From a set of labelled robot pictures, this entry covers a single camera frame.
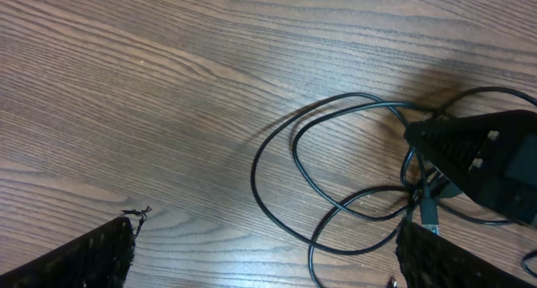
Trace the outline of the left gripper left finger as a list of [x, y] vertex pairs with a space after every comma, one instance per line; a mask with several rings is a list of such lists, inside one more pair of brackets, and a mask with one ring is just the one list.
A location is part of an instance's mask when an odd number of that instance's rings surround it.
[[117, 217], [1, 275], [3, 288], [123, 288], [134, 258], [130, 219]]

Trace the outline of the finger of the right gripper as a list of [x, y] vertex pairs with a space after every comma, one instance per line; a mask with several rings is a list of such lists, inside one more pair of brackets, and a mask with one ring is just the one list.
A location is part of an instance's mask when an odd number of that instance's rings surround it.
[[404, 138], [476, 204], [536, 227], [536, 113], [414, 122]]

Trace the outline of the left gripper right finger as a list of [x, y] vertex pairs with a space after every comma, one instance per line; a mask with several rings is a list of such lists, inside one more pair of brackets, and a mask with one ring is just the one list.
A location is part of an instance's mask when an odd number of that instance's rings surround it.
[[533, 288], [406, 218], [396, 255], [409, 288]]

